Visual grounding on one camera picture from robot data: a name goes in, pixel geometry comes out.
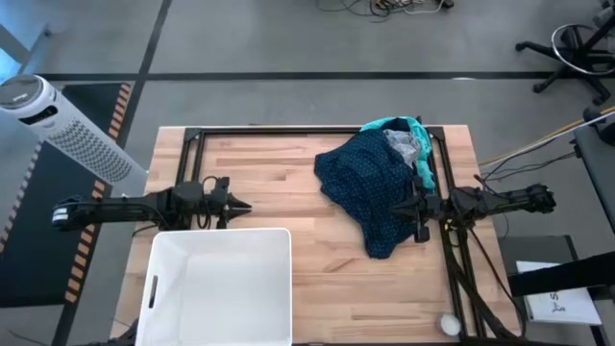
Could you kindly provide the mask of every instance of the polka dot fabric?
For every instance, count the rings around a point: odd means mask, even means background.
[[[341,147],[317,155],[314,173],[321,191],[360,224],[370,258],[389,258],[395,246],[416,231],[390,212],[411,193],[411,171],[382,130],[360,132]]]

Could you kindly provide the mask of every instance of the chair wheel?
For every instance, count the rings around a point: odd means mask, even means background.
[[[597,96],[592,100],[592,103],[594,104],[594,106],[599,106],[601,104],[604,103],[604,101],[606,101],[606,98],[603,96]]]
[[[535,93],[541,93],[543,92],[545,89],[547,88],[547,86],[545,86],[544,84],[537,84],[537,85],[533,85],[531,87],[531,90]]]

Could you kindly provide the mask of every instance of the teal cloth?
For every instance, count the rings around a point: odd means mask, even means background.
[[[421,144],[421,153],[416,160],[417,174],[423,181],[423,186],[431,191],[435,190],[435,183],[433,182],[433,173],[431,173],[430,165],[428,164],[428,157],[431,154],[431,139],[427,131],[416,119],[409,116],[399,116],[399,118],[407,121],[407,125],[412,131],[412,135]],[[394,120],[394,117],[386,117],[378,120],[374,120],[370,123],[363,125],[362,131],[365,130],[377,130],[384,126],[385,123]]]

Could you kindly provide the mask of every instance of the yellow cable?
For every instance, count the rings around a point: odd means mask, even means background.
[[[600,114],[605,115],[605,114],[607,114],[607,113],[609,113],[609,112],[612,112],[612,111],[615,111],[615,107],[607,108],[606,110],[601,111],[601,112],[600,112]],[[568,124],[568,125],[565,125],[565,126],[563,126],[563,127],[559,128],[559,129],[557,129],[557,130],[553,131],[552,133],[550,133],[550,134],[548,134],[548,135],[546,135],[546,136],[543,136],[542,138],[540,138],[540,139],[538,139],[538,140],[535,140],[534,142],[532,142],[532,143],[530,143],[530,144],[527,144],[527,145],[525,145],[525,146],[521,147],[521,148],[518,148],[518,149],[515,149],[515,150],[512,150],[512,151],[509,151],[508,153],[503,154],[503,155],[499,155],[499,156],[498,156],[498,157],[496,157],[496,158],[489,159],[489,160],[487,160],[487,161],[482,161],[482,162],[479,162],[479,166],[489,164],[489,163],[491,163],[491,162],[493,162],[493,161],[497,161],[497,160],[499,160],[499,159],[501,159],[501,158],[505,158],[505,157],[507,157],[507,156],[509,156],[509,155],[512,155],[512,154],[514,154],[514,153],[516,153],[516,152],[518,152],[518,151],[521,151],[521,150],[523,150],[523,149],[525,149],[525,148],[527,148],[527,147],[529,147],[529,146],[531,146],[531,145],[533,145],[533,144],[536,144],[536,143],[538,143],[539,141],[542,141],[542,140],[545,140],[545,139],[549,139],[549,138],[551,138],[551,137],[553,137],[553,136],[557,136],[557,135],[559,135],[559,134],[563,133],[564,131],[568,131],[568,130],[570,130],[570,129],[574,128],[575,126],[578,126],[578,125],[580,125],[580,124],[582,124],[582,123],[584,123],[584,122],[585,122],[585,121],[584,121],[584,120],[582,120],[582,119],[581,119],[581,120],[577,120],[577,121],[575,121],[575,122],[572,122],[572,123],[570,123],[570,124]]]

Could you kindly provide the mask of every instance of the office chair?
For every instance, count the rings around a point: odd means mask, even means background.
[[[587,82],[598,93],[592,102],[598,106],[606,101],[610,92],[604,87],[599,77],[609,75],[615,71],[615,59],[613,53],[607,50],[593,49],[596,43],[603,39],[615,26],[615,5],[611,6],[606,1],[603,2],[605,13],[608,17],[604,18],[602,26],[596,30],[594,27],[583,24],[566,24],[557,28],[551,36],[551,47],[538,43],[523,41],[515,45],[515,50],[521,52],[528,48],[551,59],[562,62],[561,66],[544,82],[535,84],[532,90],[535,93],[544,91],[555,80],[562,77],[579,78]],[[579,33],[579,28],[587,29],[594,34],[583,42]],[[556,44],[557,37],[561,45]],[[597,70],[596,64],[605,64],[606,68]]]

